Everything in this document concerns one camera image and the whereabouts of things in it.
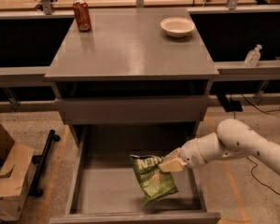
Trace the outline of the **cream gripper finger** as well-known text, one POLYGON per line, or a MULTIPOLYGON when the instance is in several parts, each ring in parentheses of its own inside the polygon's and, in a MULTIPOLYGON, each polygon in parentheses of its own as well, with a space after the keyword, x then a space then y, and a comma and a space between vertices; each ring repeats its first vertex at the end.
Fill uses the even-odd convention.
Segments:
POLYGON ((174 157, 172 159, 163 159, 159 164, 159 168, 165 172, 181 172, 187 164, 180 158, 174 157))
POLYGON ((175 150, 173 150, 172 152, 170 152, 169 154, 167 154, 166 156, 164 156, 162 159, 164 161, 168 161, 171 159, 175 159, 179 157, 179 153, 180 153, 180 148, 176 148, 175 150))

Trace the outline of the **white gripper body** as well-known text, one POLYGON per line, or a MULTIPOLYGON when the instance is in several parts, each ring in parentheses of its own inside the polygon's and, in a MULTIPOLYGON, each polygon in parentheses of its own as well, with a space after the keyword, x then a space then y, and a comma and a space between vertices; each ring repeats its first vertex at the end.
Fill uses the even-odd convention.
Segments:
POLYGON ((198 140, 193 139, 186 142, 179 152, 180 158, 187 164, 188 168, 194 169, 206 165, 206 160, 203 158, 199 150, 198 140))

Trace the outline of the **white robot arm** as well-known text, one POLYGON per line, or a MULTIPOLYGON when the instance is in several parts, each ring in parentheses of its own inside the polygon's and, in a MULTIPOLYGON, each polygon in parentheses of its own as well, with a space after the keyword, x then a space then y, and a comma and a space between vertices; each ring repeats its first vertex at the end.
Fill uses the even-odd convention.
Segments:
POLYGON ((162 158, 163 172, 194 169, 210 161, 239 159, 251 155, 280 175, 280 145, 269 141, 237 119, 225 119, 215 133, 187 141, 162 158))

